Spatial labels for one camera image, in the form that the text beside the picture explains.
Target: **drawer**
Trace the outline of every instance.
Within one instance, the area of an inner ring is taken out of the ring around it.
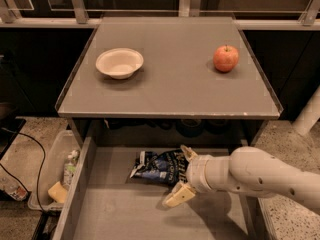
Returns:
[[[103,128],[99,120],[91,123],[54,239],[207,240],[247,239],[255,234],[249,223],[249,199],[236,194],[198,194],[178,207],[164,208],[161,203],[170,187],[129,175],[140,151],[160,153],[177,146],[102,145],[117,136]],[[228,149],[208,147],[195,151],[213,156],[229,153]],[[250,202],[252,207],[258,204],[257,199]],[[262,214],[257,214],[263,222]]]

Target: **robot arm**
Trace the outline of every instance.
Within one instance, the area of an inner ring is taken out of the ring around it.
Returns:
[[[174,207],[197,192],[224,190],[260,198],[280,194],[320,215],[320,175],[301,171],[267,152],[241,147],[230,156],[198,156],[181,146],[189,160],[188,183],[179,182],[164,205]]]

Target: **white bowl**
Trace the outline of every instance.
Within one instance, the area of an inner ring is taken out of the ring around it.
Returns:
[[[129,78],[143,64],[142,55],[132,49],[118,48],[106,51],[96,61],[97,69],[114,79]]]

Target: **apple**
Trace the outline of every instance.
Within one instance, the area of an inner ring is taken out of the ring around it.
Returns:
[[[213,64],[221,72],[231,71],[239,61],[238,49],[231,45],[218,47],[213,55]]]

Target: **black snack bag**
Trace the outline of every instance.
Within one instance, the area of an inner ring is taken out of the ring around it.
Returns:
[[[145,178],[171,186],[178,181],[187,181],[188,164],[181,149],[166,151],[160,155],[153,151],[141,151],[130,178]]]

